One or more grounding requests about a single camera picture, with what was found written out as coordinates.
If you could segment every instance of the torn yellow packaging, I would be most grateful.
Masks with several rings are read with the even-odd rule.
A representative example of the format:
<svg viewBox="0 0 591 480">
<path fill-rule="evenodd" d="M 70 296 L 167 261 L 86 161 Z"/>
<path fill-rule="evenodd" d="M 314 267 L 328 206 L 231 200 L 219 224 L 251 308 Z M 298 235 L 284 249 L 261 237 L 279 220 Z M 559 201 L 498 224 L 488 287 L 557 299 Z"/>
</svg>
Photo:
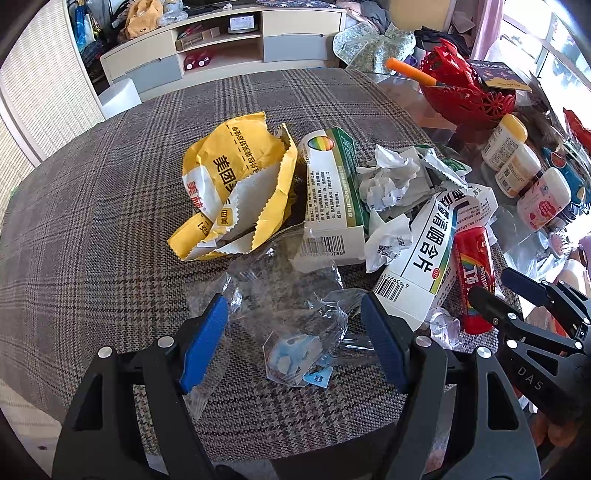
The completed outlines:
<svg viewBox="0 0 591 480">
<path fill-rule="evenodd" d="M 274 137 L 263 112 L 227 121 L 192 145 L 183 182 L 199 212 L 168 240 L 177 256 L 246 253 L 266 241 L 288 213 L 296 156 L 285 125 Z"/>
</svg>

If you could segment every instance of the orange handle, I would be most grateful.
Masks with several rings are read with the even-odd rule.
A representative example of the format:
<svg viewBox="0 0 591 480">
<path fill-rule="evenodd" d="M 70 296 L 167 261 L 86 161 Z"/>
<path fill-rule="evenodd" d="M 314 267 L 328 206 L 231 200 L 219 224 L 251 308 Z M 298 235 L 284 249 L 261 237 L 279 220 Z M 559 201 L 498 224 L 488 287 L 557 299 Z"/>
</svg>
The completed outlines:
<svg viewBox="0 0 591 480">
<path fill-rule="evenodd" d="M 435 85 L 437 85 L 437 80 L 431 77 L 429 74 L 421 72 L 421 70 L 416 69 L 415 67 L 410 66 L 408 63 L 404 63 L 403 61 L 390 58 L 386 60 L 386 68 L 394 70 L 398 73 L 402 73 L 403 75 L 416 80 L 421 85 L 428 87 L 435 87 Z"/>
</svg>

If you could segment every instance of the metal bolt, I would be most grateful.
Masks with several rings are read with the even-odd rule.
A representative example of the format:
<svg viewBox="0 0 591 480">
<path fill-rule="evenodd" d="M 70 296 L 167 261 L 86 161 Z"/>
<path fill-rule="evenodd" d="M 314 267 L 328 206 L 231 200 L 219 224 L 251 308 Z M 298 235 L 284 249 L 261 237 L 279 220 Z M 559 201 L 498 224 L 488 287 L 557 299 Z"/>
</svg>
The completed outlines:
<svg viewBox="0 0 591 480">
<path fill-rule="evenodd" d="M 418 346 L 428 347 L 431 346 L 433 343 L 429 337 L 425 337 L 424 335 L 419 335 L 414 339 Z"/>
<path fill-rule="evenodd" d="M 174 338 L 172 338 L 171 336 L 166 336 L 166 337 L 160 337 L 158 339 L 158 346 L 160 348 L 168 348 L 169 346 L 172 346 L 174 343 Z"/>
<path fill-rule="evenodd" d="M 113 349 L 110 346 L 104 346 L 99 350 L 99 357 L 108 358 L 113 353 Z"/>
<path fill-rule="evenodd" d="M 476 353 L 478 353 L 479 356 L 481 356 L 482 358 L 490 358 L 492 357 L 492 352 L 489 348 L 485 347 L 485 346 L 480 346 L 476 349 Z"/>
</svg>

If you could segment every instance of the red basket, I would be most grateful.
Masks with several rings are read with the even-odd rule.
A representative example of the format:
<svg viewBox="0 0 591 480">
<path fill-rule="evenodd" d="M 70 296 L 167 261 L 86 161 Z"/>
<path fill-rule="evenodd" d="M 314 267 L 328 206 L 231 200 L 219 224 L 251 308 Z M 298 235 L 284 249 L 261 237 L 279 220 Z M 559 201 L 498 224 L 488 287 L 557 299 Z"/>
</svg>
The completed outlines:
<svg viewBox="0 0 591 480">
<path fill-rule="evenodd" d="M 485 92 L 474 87 L 478 85 L 474 69 L 459 56 L 453 44 L 446 40 L 441 43 L 425 56 L 420 69 L 446 86 L 421 87 L 425 98 L 436 112 L 453 124 L 472 130 L 494 129 L 505 114 L 514 110 L 515 91 Z"/>
</svg>

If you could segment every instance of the blue label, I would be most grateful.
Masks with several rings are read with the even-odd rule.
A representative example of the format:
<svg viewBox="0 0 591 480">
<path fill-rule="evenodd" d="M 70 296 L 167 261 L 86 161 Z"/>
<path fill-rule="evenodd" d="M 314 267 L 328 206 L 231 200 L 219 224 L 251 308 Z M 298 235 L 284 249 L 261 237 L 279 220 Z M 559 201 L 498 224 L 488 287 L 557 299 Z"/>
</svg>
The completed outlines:
<svg viewBox="0 0 591 480">
<path fill-rule="evenodd" d="M 313 385 L 326 388 L 329 386 L 329 380 L 333 369 L 334 367 L 326 367 L 325 369 L 314 372 L 313 374 L 306 374 L 304 375 L 304 380 Z"/>
</svg>

